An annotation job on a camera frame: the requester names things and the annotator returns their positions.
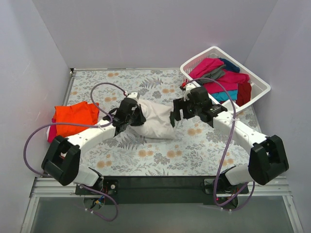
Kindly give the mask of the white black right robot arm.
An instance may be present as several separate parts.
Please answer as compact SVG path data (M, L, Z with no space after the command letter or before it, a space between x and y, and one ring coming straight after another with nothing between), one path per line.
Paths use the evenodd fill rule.
M246 165L234 166L220 173L213 182L217 190L233 192L239 184L256 182L265 185L289 169L289 163L282 139L259 133L237 118L225 107L211 101L195 103L183 98L173 101L171 123L198 116L214 129L230 136L249 154Z

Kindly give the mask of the white green raglan t-shirt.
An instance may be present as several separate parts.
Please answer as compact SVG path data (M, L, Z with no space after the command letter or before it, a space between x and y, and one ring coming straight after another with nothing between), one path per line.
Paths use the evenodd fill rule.
M141 136L153 139L175 139L175 132L170 121L172 106L139 100L146 121L141 126L130 126Z

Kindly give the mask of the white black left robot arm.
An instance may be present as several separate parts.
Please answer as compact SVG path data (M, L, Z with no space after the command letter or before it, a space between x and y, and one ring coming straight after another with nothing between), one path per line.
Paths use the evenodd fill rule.
M41 167L63 186L70 183L83 184L92 194L99 194L104 187L100 180L102 175L92 168L80 165L81 155L125 131L128 126L141 126L145 122L138 98L125 97L112 116L111 123L108 117L104 117L94 127L78 134L54 138Z

